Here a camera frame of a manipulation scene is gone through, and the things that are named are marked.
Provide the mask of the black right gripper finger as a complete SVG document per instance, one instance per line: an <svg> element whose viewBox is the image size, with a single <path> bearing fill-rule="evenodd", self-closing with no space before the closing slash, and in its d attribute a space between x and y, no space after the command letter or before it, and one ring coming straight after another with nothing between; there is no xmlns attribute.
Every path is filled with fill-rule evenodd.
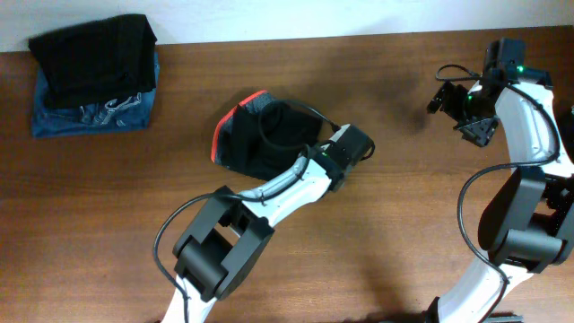
<svg viewBox="0 0 574 323"><path fill-rule="evenodd" d="M427 112L429 114L435 114L439 111L445 99L451 94L453 89L454 85L452 83L443 83L427 105Z"/></svg>
<svg viewBox="0 0 574 323"><path fill-rule="evenodd" d="M454 127L462 134L462 138L478 147L485 147L491 141L499 120L497 118L482 118L458 124Z"/></svg>

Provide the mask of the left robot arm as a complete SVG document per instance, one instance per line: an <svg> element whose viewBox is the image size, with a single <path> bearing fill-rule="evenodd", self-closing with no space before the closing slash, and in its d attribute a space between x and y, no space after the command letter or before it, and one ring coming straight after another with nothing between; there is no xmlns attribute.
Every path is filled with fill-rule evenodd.
<svg viewBox="0 0 574 323"><path fill-rule="evenodd" d="M235 193L228 187L187 201L203 206L175 242L174 270L158 268L175 292L166 322L203 322L213 305L246 279L274 235L275 226L304 205L337 191L357 163L375 150L358 127L341 126L329 139L304 146L295 163L258 188Z"/></svg>

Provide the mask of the black leggings red waistband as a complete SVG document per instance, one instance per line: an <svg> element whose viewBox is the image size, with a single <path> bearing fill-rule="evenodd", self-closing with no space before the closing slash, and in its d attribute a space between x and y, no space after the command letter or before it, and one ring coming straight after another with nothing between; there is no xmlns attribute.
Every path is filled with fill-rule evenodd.
<svg viewBox="0 0 574 323"><path fill-rule="evenodd" d="M291 108L266 90L255 92L216 125L211 160L268 181L295 163L302 144L317 142L321 127L320 118Z"/></svg>

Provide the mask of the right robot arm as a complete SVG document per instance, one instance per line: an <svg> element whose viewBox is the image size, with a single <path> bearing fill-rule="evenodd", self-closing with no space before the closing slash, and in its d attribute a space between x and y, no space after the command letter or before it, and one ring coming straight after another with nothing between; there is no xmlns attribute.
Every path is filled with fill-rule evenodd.
<svg viewBox="0 0 574 323"><path fill-rule="evenodd" d="M484 147L503 127L510 161L479 170L462 186L457 225L474 260L458 283L435 298L427 322L519 322L494 311L517 285L563 263L573 250L573 162L553 114L548 72L525 66L526 44L502 38L485 52L483 70L460 77L435 77L442 83L427 111L442 111L456 121L463 139ZM465 229L467 190L496 170L511 175L484 209L478 241Z"/></svg>

